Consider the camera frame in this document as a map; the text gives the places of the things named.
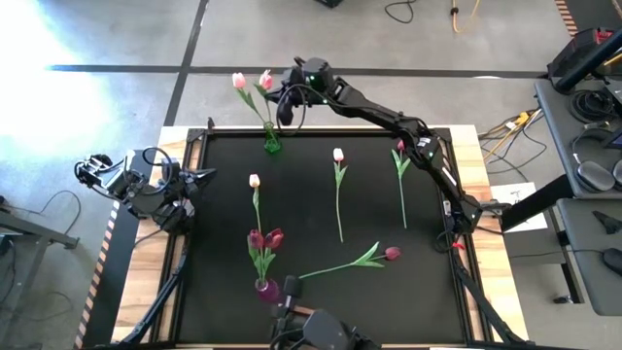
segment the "black cable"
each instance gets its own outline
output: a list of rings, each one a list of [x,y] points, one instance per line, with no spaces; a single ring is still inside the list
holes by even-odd
[[[523,166],[525,166],[525,165],[527,165],[527,164],[529,164],[530,162],[532,162],[532,161],[534,161],[534,160],[536,160],[536,158],[538,158],[538,157],[542,156],[542,154],[543,154],[544,152],[546,152],[546,150],[548,149],[548,147],[547,147],[545,144],[543,144],[543,143],[541,143],[541,142],[539,142],[539,141],[537,141],[537,140],[533,139],[531,136],[529,136],[529,135],[527,134],[527,131],[526,131],[525,129],[523,129],[523,130],[522,130],[522,132],[523,132],[523,134],[525,135],[525,137],[527,137],[528,139],[530,139],[532,142],[535,142],[535,143],[537,143],[538,145],[542,146],[543,148],[542,148],[542,150],[541,150],[540,152],[538,152],[535,156],[533,156],[533,157],[531,157],[531,158],[527,159],[527,160],[526,160],[525,162],[523,162],[522,164],[520,164],[520,165],[513,165],[513,164],[512,164],[512,166],[516,167],[517,169],[518,169],[518,168],[521,168],[521,167],[523,167]],[[514,168],[511,168],[511,169],[505,169],[505,170],[500,170],[500,171],[491,171],[491,172],[489,172],[489,174],[502,174],[502,173],[504,173],[504,172],[508,172],[508,171],[512,171],[512,170],[515,170],[515,169],[514,169]]]
[[[171,183],[171,178],[173,177],[173,168],[172,168],[172,159],[171,157],[168,156],[168,154],[162,150],[160,147],[148,147],[146,149],[143,150],[143,159],[145,159],[145,152],[149,151],[149,150],[155,150],[155,152],[160,152],[162,153],[162,155],[164,156],[164,158],[166,158],[166,168],[168,169],[168,176],[166,177],[166,180],[164,180],[164,184],[157,190],[153,191],[153,192],[141,192],[142,195],[156,195],[159,193],[162,193],[166,190],[166,188],[168,187],[168,185]]]
[[[285,96],[287,96],[289,94],[289,92],[293,89],[293,88],[297,88],[298,91],[300,91],[300,97],[302,97],[302,118],[300,119],[300,124],[298,125],[298,128],[296,130],[294,130],[292,133],[286,133],[285,131],[283,131],[283,129],[281,128],[281,120],[279,120],[279,116],[276,116],[276,125],[279,129],[279,133],[283,136],[294,136],[296,135],[301,129],[302,126],[304,125],[304,120],[306,119],[307,116],[307,100],[306,97],[304,96],[304,93],[302,92],[302,89],[298,86],[298,85],[293,85],[291,87],[288,87],[285,92],[283,92],[283,94],[281,95],[281,98],[279,98],[279,103],[277,103],[277,111],[280,109],[279,107],[281,106],[281,103],[283,103],[283,98]]]
[[[415,18],[415,11],[412,9],[412,4],[415,3],[415,1],[417,0],[404,0],[404,1],[397,1],[395,3],[391,3],[387,6],[385,6],[385,13],[387,13],[387,15],[394,19],[395,21],[398,21],[402,24],[409,24],[412,22],[412,20]],[[406,5],[408,7],[408,11],[410,11],[410,18],[407,20],[403,20],[403,19],[399,19],[393,15],[391,15],[391,13],[389,12],[389,8],[392,6],[397,6],[397,5]]]
[[[295,333],[302,333],[302,329],[296,329],[296,330],[285,331],[285,332],[279,333],[278,335],[276,335],[276,336],[274,337],[274,339],[272,339],[272,341],[270,341],[270,346],[269,346],[269,349],[270,349],[270,350],[275,349],[275,347],[274,347],[274,346],[275,346],[275,345],[276,345],[279,341],[281,341],[281,340],[283,340],[283,338],[285,338],[285,337],[287,337],[287,336],[289,336],[289,335],[295,334]]]
[[[486,232],[491,232],[491,233],[496,233],[496,234],[503,234],[503,232],[495,231],[493,229],[489,229],[489,228],[485,228],[485,227],[477,227],[477,229],[485,230]]]
[[[138,239],[138,240],[134,243],[134,248],[136,248],[136,246],[137,246],[140,242],[144,241],[145,239],[149,239],[149,238],[151,238],[151,237],[155,236],[156,234],[158,234],[158,233],[160,233],[160,232],[162,232],[162,228],[160,228],[160,229],[158,229],[158,230],[156,230],[156,231],[153,231],[153,232],[149,233],[148,235],[146,235],[146,236],[144,236],[144,237],[141,237],[140,239]]]
[[[0,304],[0,307],[2,307],[2,308],[0,308],[0,311],[13,314],[16,317],[22,318],[22,319],[30,321],[30,322],[45,322],[45,321],[49,321],[49,320],[51,320],[53,318],[56,318],[58,316],[62,316],[64,314],[67,314],[67,313],[73,311],[74,306],[73,306],[73,303],[71,302],[71,299],[68,296],[66,296],[65,294],[63,294],[61,292],[57,292],[57,291],[49,292],[48,294],[49,295],[58,295],[58,296],[63,297],[65,300],[67,300],[67,303],[68,303],[69,306],[67,308],[65,308],[64,310],[62,310],[62,311],[53,313],[52,315],[49,315],[49,316],[46,316],[46,317],[33,317],[33,316],[26,315],[26,314],[21,313],[21,312],[15,312],[15,311],[12,311],[9,308],[2,307],[1,304]]]
[[[603,122],[616,117],[613,99],[603,91],[577,90],[568,102],[570,114],[582,123]]]
[[[484,148],[482,146],[480,146],[479,148],[484,150],[485,152],[490,153],[490,151],[488,149],[486,149],[486,148]],[[509,160],[505,159],[504,157],[501,158],[501,161],[503,161],[504,163],[509,165],[510,169],[503,170],[503,171],[488,172],[488,173],[489,174],[501,174],[501,173],[504,173],[504,172],[507,172],[507,171],[514,170],[514,171],[516,171],[518,173],[518,175],[520,175],[523,178],[523,180],[525,180],[525,182],[530,182],[529,179],[527,178],[527,176],[525,176],[525,174],[523,174],[523,172],[521,171],[521,169],[518,166],[514,165],[513,163],[511,163]]]
[[[11,262],[11,264],[9,266],[7,266],[7,271],[5,272],[5,274],[4,274],[5,276],[2,279],[3,280],[6,279],[7,273],[9,273],[9,269],[10,269],[11,270],[11,285],[10,285],[9,290],[7,291],[7,293],[0,300],[0,305],[4,304],[4,302],[7,300],[7,298],[9,297],[9,294],[13,290],[13,287],[15,286],[15,283],[16,283],[17,249],[16,249],[16,244],[13,243],[13,239],[9,239],[9,245],[11,246],[11,249],[13,250],[13,261]]]
[[[40,211],[35,211],[35,210],[30,210],[30,209],[25,209],[25,208],[19,208],[19,207],[15,207],[15,206],[11,206],[11,205],[2,205],[2,206],[7,207],[7,208],[11,208],[11,209],[16,209],[16,210],[22,210],[22,211],[25,211],[25,212],[28,212],[28,213],[32,213],[32,214],[36,214],[36,215],[42,215],[43,212],[45,212],[46,209],[48,208],[48,205],[50,205],[50,203],[56,198],[56,196],[61,194],[61,193],[69,193],[69,194],[73,195],[73,197],[76,198],[76,201],[78,202],[78,213],[76,213],[76,217],[74,217],[74,220],[72,220],[71,224],[69,224],[69,227],[63,233],[63,234],[66,235],[67,233],[69,233],[71,228],[76,224],[76,222],[78,221],[78,218],[80,217],[80,214],[82,214],[82,202],[78,198],[78,195],[75,194],[74,192],[71,192],[69,190],[62,190],[62,191],[56,192],[53,196],[50,197],[50,199],[48,199],[48,202],[46,202],[46,204],[43,206],[43,209],[41,209]]]
[[[577,250],[570,250],[568,252],[573,252],[573,253],[582,253],[582,252],[593,252],[593,253],[600,253],[602,254],[603,252],[600,250],[596,250],[596,249],[577,249]],[[548,253],[541,253],[541,254],[525,254],[525,255],[517,255],[517,256],[508,256],[510,259],[514,259],[514,258],[526,258],[526,257],[543,257],[543,256],[547,256],[547,255],[552,255],[552,254],[561,254],[562,252],[548,252]]]

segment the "purple tulip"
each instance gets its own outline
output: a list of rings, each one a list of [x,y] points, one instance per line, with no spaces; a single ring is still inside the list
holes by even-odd
[[[387,248],[385,251],[385,259],[388,261],[393,261],[397,259],[401,255],[401,250],[398,247]]]
[[[261,249],[261,247],[263,247],[263,236],[258,229],[251,229],[251,233],[249,233],[249,242],[251,242],[251,248]]]
[[[283,240],[283,232],[280,228],[276,228],[265,236],[263,246],[265,248],[276,249],[281,245],[281,240]]]

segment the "power cord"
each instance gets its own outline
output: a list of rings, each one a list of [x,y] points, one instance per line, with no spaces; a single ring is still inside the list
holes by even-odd
[[[67,300],[67,304],[68,304],[69,306],[68,306],[67,308],[65,308],[64,310],[62,310],[62,311],[55,312],[55,313],[53,313],[52,315],[45,316],[45,317],[33,317],[33,316],[26,315],[26,314],[21,313],[21,312],[15,312],[15,311],[12,311],[12,310],[10,310],[10,309],[8,309],[8,308],[6,308],[6,307],[3,307],[1,304],[0,304],[0,311],[1,311],[1,312],[7,312],[7,313],[10,313],[10,314],[13,314],[13,315],[15,315],[16,317],[22,318],[22,319],[24,319],[24,320],[26,320],[26,321],[30,321],[30,322],[46,322],[46,321],[49,321],[49,320],[51,320],[51,319],[54,319],[54,318],[56,318],[56,317],[62,316],[62,315],[64,315],[64,314],[67,314],[67,313],[69,313],[69,312],[73,311],[73,309],[74,309],[73,303],[71,302],[71,299],[70,299],[68,296],[66,296],[65,294],[63,294],[63,293],[61,293],[61,292],[53,291],[53,292],[49,292],[49,293],[47,293],[47,295],[57,295],[57,296],[61,296],[61,297],[63,297],[65,300]]]
[[[477,13],[477,8],[479,7],[479,1],[480,0],[475,0],[475,6],[473,7],[473,11],[471,11],[470,16],[468,17],[468,21],[466,22],[465,26],[462,28],[458,28],[458,1],[457,0],[452,0],[452,8],[450,11],[450,15],[451,15],[451,21],[452,21],[452,28],[454,29],[454,33],[456,34],[460,34],[462,32],[464,32],[468,26],[472,23],[473,18],[475,17],[475,14]]]
[[[412,20],[415,18],[415,11],[412,9],[412,4],[414,4],[417,0],[404,0],[404,1],[397,1],[395,3],[391,3],[387,6],[385,6],[385,13],[392,18],[395,21],[398,21],[402,24],[409,24],[412,22]],[[410,12],[410,18],[407,20],[404,19],[400,19],[395,17],[394,15],[392,15],[389,12],[389,8],[393,7],[393,6],[397,6],[397,5],[406,5],[406,7],[408,7],[408,11]]]
[[[2,206],[6,207],[6,208],[10,208],[10,209],[22,210],[22,211],[25,211],[27,213],[32,213],[32,214],[35,214],[35,215],[43,215],[43,213],[48,208],[48,205],[50,205],[50,203],[61,193],[69,193],[69,194],[71,194],[74,198],[76,198],[76,202],[78,203],[78,213],[76,213],[76,217],[74,217],[74,220],[72,220],[71,224],[69,224],[69,227],[63,232],[63,234],[67,235],[67,233],[69,233],[71,228],[78,221],[78,218],[80,217],[80,214],[82,214],[82,203],[80,202],[80,199],[78,198],[78,196],[74,192],[71,192],[69,190],[62,190],[62,191],[56,192],[53,196],[50,197],[50,199],[48,199],[48,202],[43,206],[43,209],[41,209],[39,211],[35,211],[35,210],[31,210],[31,209],[25,209],[25,208],[19,208],[19,207],[15,207],[15,206],[12,206],[12,205],[7,205],[7,204],[3,204]]]
[[[583,252],[592,252],[592,253],[600,253],[603,254],[602,251],[600,250],[596,250],[596,249],[577,249],[577,250],[570,250],[567,252],[573,252],[573,253],[583,253]],[[527,257],[544,257],[547,255],[553,255],[553,254],[559,254],[562,252],[548,252],[548,253],[541,253],[541,254],[525,254],[525,255],[517,255],[517,256],[509,256],[510,259],[515,259],[515,258],[527,258]]]

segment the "desk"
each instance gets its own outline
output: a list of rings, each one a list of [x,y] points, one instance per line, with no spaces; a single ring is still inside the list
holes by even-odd
[[[622,250],[622,232],[606,234],[592,211],[598,210],[612,218],[622,218],[622,205],[612,200],[560,199],[560,209],[566,236],[573,250],[593,249],[602,251],[607,248]],[[583,281],[592,307],[601,316],[622,316],[622,276],[608,269],[603,264],[602,256],[596,252],[574,253],[576,264],[581,271]]]
[[[450,127],[451,129],[454,154],[456,155],[458,170],[466,192],[480,201],[489,200],[491,198],[490,185],[479,150],[475,128],[472,125],[451,125],[445,127]],[[185,152],[188,131],[188,127],[165,127],[161,131],[158,145],[171,157],[177,158],[181,162]],[[196,164],[198,155],[192,153],[190,157],[190,165]],[[160,177],[159,169],[155,169],[152,174],[152,182]],[[484,228],[499,229],[498,223],[493,219],[482,219],[479,225]],[[153,222],[142,221],[138,226],[136,239],[154,230],[156,230],[156,226]],[[156,235],[145,241],[144,244],[141,243],[133,251],[122,292],[117,321],[112,334],[113,340],[120,340],[128,335],[155,299],[162,274],[162,261],[166,251],[167,240],[166,234]],[[502,236],[478,230],[473,235],[473,240],[483,289],[487,298],[516,334],[525,339],[528,338]],[[103,269],[104,267],[103,265],[98,265],[97,268]],[[89,292],[90,296],[86,302],[88,308],[80,324],[79,335],[76,338],[76,347],[83,346],[83,340],[89,328],[88,311],[92,309],[94,303],[98,302],[96,285],[99,283],[99,275],[101,275],[101,270],[96,273],[97,283],[94,284]],[[482,339],[483,332],[476,305],[472,299],[469,299],[467,303],[475,337],[476,339]],[[171,298],[163,312],[162,327],[158,330],[158,339],[165,339],[168,336],[172,308]]]
[[[615,87],[620,83],[612,82],[611,84]],[[568,110],[569,96],[557,92],[551,82],[539,81],[535,87],[537,100],[551,130],[565,174],[504,211],[501,218],[501,229],[503,231],[513,228],[555,205],[555,202],[560,198],[622,199],[622,192],[617,190],[589,192],[581,187],[574,177],[578,163],[574,160],[570,144],[581,133],[583,123],[570,114]],[[593,90],[603,87],[604,84],[599,81],[583,82],[577,86],[577,88]],[[593,160],[607,169],[611,169],[613,164],[620,159],[620,151],[605,150],[601,147],[586,147],[590,144],[597,145],[597,141],[583,140],[580,143],[583,146],[580,149],[583,159]]]

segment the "concrete floor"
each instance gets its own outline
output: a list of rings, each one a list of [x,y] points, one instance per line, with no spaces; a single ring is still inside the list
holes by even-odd
[[[211,0],[192,65],[286,66],[295,55],[317,55],[336,67],[350,68],[543,71],[570,38],[553,0],[482,2],[471,29],[461,35],[451,32],[449,2],[420,0],[408,25],[384,14],[389,2],[344,0],[328,10],[312,0]],[[63,310],[65,301],[50,294],[59,291],[72,300],[72,311],[47,322],[20,320],[12,327],[11,345],[39,342],[54,350],[72,346],[111,208],[108,200],[77,183],[72,165],[91,153],[119,158],[127,149],[153,145],[177,80],[177,74],[68,73],[41,68],[51,64],[179,66],[198,4],[199,0],[5,0],[0,4],[0,38],[8,53],[0,57],[7,68],[0,86],[9,91],[0,117],[0,193],[14,206],[35,210],[59,190],[75,192],[83,203],[82,214],[69,232],[82,238],[80,247],[48,250],[25,310],[37,317]],[[465,1],[461,6],[467,9],[472,4]],[[430,124],[472,123],[483,131],[536,106],[532,80],[346,79],[370,99]],[[205,124],[208,117],[220,125],[257,124],[237,100],[228,75],[190,74],[175,124]],[[363,122],[314,108],[307,123]],[[523,168],[541,187],[563,170],[545,122],[533,125],[530,135],[549,147]],[[537,145],[520,138],[508,159],[521,163],[537,150]],[[489,169],[504,169],[504,165],[497,162]],[[493,185],[520,181],[514,172],[491,175]],[[33,220],[63,230],[67,217],[75,215],[75,203],[61,198],[53,209]],[[618,347],[622,318],[598,317],[589,304],[550,302],[551,297],[567,292],[558,266],[513,266],[513,271],[532,340],[577,348]]]

